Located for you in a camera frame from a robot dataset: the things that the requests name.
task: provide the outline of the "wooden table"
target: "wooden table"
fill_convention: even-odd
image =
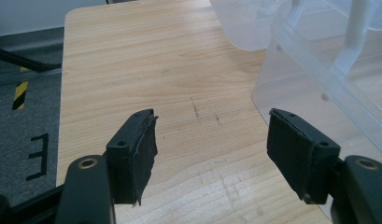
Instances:
[[[234,47],[208,0],[144,0],[70,12],[64,38],[58,184],[102,154],[134,112],[159,116],[142,206],[118,223],[330,223],[266,154],[251,100],[264,51]]]

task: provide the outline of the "gray carpet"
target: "gray carpet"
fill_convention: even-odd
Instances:
[[[64,29],[0,37],[0,48],[45,63],[61,63]],[[20,68],[0,61],[0,77]],[[20,82],[0,85],[0,194],[16,205],[55,187],[61,74],[28,81],[22,109],[13,110]]]

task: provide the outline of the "transparent plastic bin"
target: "transparent plastic bin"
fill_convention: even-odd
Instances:
[[[382,162],[382,29],[367,31],[372,17],[353,13],[376,6],[346,16],[327,2],[293,2],[305,6],[289,1],[277,12],[254,104],[266,122],[273,107],[298,114],[341,146],[342,159]],[[307,5],[314,13],[302,11]],[[328,216],[330,207],[321,206]]]
[[[352,0],[325,1],[330,7],[335,7],[345,15],[349,14]],[[286,0],[210,0],[228,39],[238,48],[245,50],[267,48],[271,39],[270,26],[276,10],[284,2]],[[318,5],[316,1],[305,5],[303,13],[310,14],[321,10],[317,8]],[[382,1],[369,28],[382,30]]]

